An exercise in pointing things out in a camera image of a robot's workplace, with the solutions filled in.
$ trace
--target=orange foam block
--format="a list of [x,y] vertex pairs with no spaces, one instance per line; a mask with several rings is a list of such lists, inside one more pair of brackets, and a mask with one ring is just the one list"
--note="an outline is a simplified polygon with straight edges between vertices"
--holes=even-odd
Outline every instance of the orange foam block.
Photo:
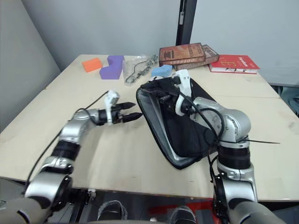
[[90,71],[100,69],[101,67],[103,67],[101,60],[98,59],[97,57],[93,58],[91,60],[82,62],[82,65],[86,72],[90,72]]

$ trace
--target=brown book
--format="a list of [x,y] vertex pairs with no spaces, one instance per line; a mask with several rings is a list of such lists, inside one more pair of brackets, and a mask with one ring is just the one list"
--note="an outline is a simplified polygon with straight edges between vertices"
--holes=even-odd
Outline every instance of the brown book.
[[197,63],[188,63],[188,64],[178,64],[174,66],[175,70],[181,69],[192,69],[196,68],[205,64],[210,64],[213,62],[217,62],[219,60],[219,55],[211,49],[208,45],[202,45],[202,48],[206,54],[206,60],[204,62],[197,62]]
[[179,46],[160,48],[159,64],[185,64],[204,62],[206,55],[201,43],[192,43]]

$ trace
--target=plastic bag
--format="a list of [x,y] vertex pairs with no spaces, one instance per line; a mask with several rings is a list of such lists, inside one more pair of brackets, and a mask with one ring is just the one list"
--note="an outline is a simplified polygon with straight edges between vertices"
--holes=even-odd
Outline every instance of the plastic bag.
[[146,75],[158,62],[158,55],[137,56],[133,60],[126,61],[123,66],[125,84],[133,84],[140,76]]

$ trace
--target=blue foam block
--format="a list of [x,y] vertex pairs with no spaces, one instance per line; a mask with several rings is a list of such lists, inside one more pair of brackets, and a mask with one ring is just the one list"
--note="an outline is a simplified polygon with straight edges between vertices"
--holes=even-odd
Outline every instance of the blue foam block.
[[165,64],[162,67],[153,68],[151,71],[151,76],[168,77],[171,75],[171,71],[172,71],[172,66]]

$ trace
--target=foam block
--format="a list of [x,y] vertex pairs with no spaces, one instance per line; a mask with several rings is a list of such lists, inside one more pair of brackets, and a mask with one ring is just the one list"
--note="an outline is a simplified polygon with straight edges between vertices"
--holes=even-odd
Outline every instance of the foam block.
[[91,60],[82,62],[82,65],[86,72],[90,72],[90,71],[100,69],[101,67],[103,67],[101,60],[98,59],[97,57],[93,58]]
[[171,75],[171,72],[172,72],[172,66],[165,64],[162,67],[153,68],[151,71],[151,76],[168,77]]
[[110,55],[107,58],[109,66],[100,70],[100,76],[102,79],[119,79],[121,76],[123,61],[125,60],[123,55]]

